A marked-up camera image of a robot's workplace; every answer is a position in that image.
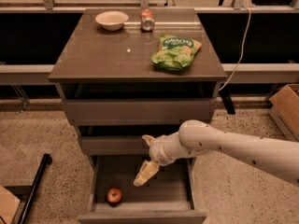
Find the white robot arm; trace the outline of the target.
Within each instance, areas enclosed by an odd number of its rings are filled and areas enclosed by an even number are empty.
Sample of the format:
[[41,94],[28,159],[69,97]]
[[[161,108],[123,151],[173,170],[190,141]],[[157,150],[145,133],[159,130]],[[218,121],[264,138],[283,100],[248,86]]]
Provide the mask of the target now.
[[270,175],[299,186],[299,143],[227,133],[199,121],[187,120],[176,133],[142,137],[149,146],[149,161],[144,161],[134,185],[140,187],[162,166],[178,159],[194,158],[209,150],[218,151]]

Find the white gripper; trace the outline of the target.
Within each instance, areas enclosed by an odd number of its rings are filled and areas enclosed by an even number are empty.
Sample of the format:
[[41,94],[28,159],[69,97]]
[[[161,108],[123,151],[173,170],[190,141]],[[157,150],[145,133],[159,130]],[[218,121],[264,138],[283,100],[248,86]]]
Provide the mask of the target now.
[[144,161],[141,165],[139,173],[136,175],[134,185],[136,187],[143,186],[148,180],[155,176],[160,166],[166,166],[175,160],[167,156],[164,149],[165,135],[154,138],[151,135],[143,135],[142,139],[149,146],[149,156],[151,161]]

